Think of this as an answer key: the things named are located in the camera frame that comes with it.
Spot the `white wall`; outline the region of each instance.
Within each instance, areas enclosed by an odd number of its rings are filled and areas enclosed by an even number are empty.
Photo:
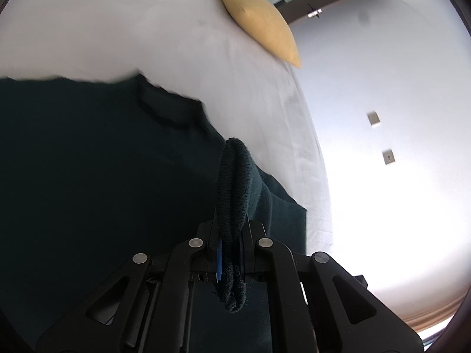
[[[349,0],[291,29],[326,161],[333,257],[403,317],[461,294],[471,283],[471,37],[451,3]]]

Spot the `white bed sheet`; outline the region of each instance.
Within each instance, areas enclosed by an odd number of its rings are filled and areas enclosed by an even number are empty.
[[[220,0],[10,0],[0,15],[0,76],[112,81],[137,69],[201,100],[307,209],[307,252],[330,250],[326,169],[296,77]]]

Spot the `blue tape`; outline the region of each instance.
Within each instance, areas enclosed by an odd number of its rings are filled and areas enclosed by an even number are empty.
[[[218,267],[216,269],[216,280],[222,280],[222,239],[218,240],[218,253],[217,253]]]
[[[240,261],[240,271],[242,273],[242,277],[246,276],[246,254],[243,245],[243,238],[242,234],[239,236],[239,261]]]

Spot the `pillow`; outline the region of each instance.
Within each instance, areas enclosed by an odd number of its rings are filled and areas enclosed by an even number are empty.
[[[270,53],[300,68],[301,60],[291,30],[268,0],[222,0],[232,18]]]

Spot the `wall outlet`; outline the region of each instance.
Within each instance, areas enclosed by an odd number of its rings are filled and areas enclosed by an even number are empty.
[[[372,127],[376,127],[381,124],[380,118],[378,117],[378,114],[375,111],[368,113],[367,116],[368,116],[368,120],[370,121],[370,125]]]
[[[396,160],[394,159],[394,154],[392,153],[392,150],[386,150],[383,151],[383,158],[384,162],[388,165],[389,163],[393,163]]]

